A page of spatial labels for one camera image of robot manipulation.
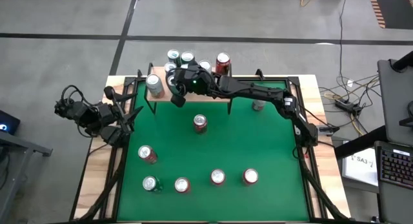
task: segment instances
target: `table frame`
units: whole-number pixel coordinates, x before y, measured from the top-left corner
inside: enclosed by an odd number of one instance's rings
[[[264,77],[262,75],[262,72],[260,70],[257,71],[256,73],[258,76],[234,76],[236,78],[239,78],[242,81],[271,81],[271,80],[284,80],[287,83],[287,87],[288,89],[291,90],[292,87],[294,87],[296,93],[296,97],[299,101],[300,104],[304,105],[303,102],[303,96],[301,93],[301,87],[299,84],[299,78],[297,76],[290,76],[290,77],[286,77],[286,76],[268,76],[268,77]],[[138,71],[138,76],[137,77],[125,77],[124,80],[124,85],[123,85],[123,94],[129,94],[132,93],[133,91],[136,91],[137,86],[140,82],[143,82],[145,80],[146,76],[142,76],[142,73],[140,71]],[[135,104],[136,99],[131,100],[131,102],[129,102],[129,107],[126,106],[126,103],[122,103],[122,107],[123,108],[127,108],[128,110],[130,110],[131,108],[134,108],[134,104]],[[306,113],[304,112],[304,110],[300,110],[301,114],[303,116],[306,117]],[[304,153],[303,151],[298,151],[298,156],[301,158],[304,158]],[[109,214],[108,214],[108,205],[109,202],[108,200],[110,198],[103,198],[103,202],[102,202],[102,207],[104,209],[100,209],[100,213],[99,215],[96,215],[94,218],[95,220],[93,222],[99,221],[101,223],[113,223],[114,221],[116,221],[116,217],[117,217],[117,208],[119,206],[119,198],[120,198],[120,192],[121,192],[121,184],[122,184],[122,179],[123,179],[123,170],[124,169],[124,165],[122,163],[125,163],[126,161],[126,154],[127,154],[127,146],[124,149],[115,149],[112,148],[111,153],[110,153],[110,159],[109,159],[109,168],[108,171],[106,173],[106,182],[105,182],[105,188],[104,192],[108,195],[109,193],[114,192],[114,200],[113,200],[113,207],[112,210],[109,210]],[[87,164],[87,160],[86,159],[86,163],[85,163],[85,167],[83,169],[83,173],[82,173],[82,178],[81,181],[79,183],[79,188],[77,191],[77,196],[76,196],[76,200],[74,202],[74,206],[72,209],[72,213],[70,215],[70,220],[75,220],[74,219],[74,215],[75,215],[75,211],[77,208],[77,200],[79,198],[79,193],[81,190],[81,185],[83,182],[83,176],[85,173],[85,169],[86,169],[86,164]],[[307,165],[309,167],[309,169],[312,171],[315,179],[317,180],[318,183],[320,183],[320,178],[319,178],[319,173],[317,171],[317,163],[316,163],[316,157],[315,157],[315,153],[314,153],[314,149],[310,148],[308,149],[308,158],[306,159]],[[117,173],[114,173],[116,164],[120,165],[121,167],[119,168],[120,170],[117,170]],[[119,181],[115,181],[113,182],[113,178],[119,178]],[[117,186],[116,188],[114,188],[113,190],[111,188],[108,188],[108,185],[113,185],[117,182]],[[305,179],[303,178],[303,188],[305,190],[305,196],[306,196],[306,201],[307,201],[307,209],[308,209],[308,215],[310,218],[316,218],[316,216],[321,216],[322,219],[327,218],[328,216],[328,212],[325,209],[325,206],[322,204],[321,200],[316,197],[316,202],[314,201],[315,197],[312,197],[311,194],[313,194],[313,190],[311,185],[308,184],[308,182],[305,181]]]

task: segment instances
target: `green mat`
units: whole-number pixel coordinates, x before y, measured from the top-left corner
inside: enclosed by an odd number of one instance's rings
[[[285,82],[265,85],[285,88]],[[158,103],[153,115],[144,91],[140,85],[136,106],[144,109],[130,139],[118,221],[308,221],[299,163],[292,156],[291,121],[273,104],[255,112],[252,100],[236,98],[228,115],[226,103],[186,103],[183,108]],[[202,135],[192,126],[196,114],[208,119]],[[139,158],[141,145],[155,150],[156,164]],[[227,176],[220,187],[210,182],[215,168]],[[242,183],[246,168],[257,170],[255,185]],[[143,189],[142,180],[149,175],[162,181],[161,193]],[[175,191],[178,177],[190,180],[188,194]]]

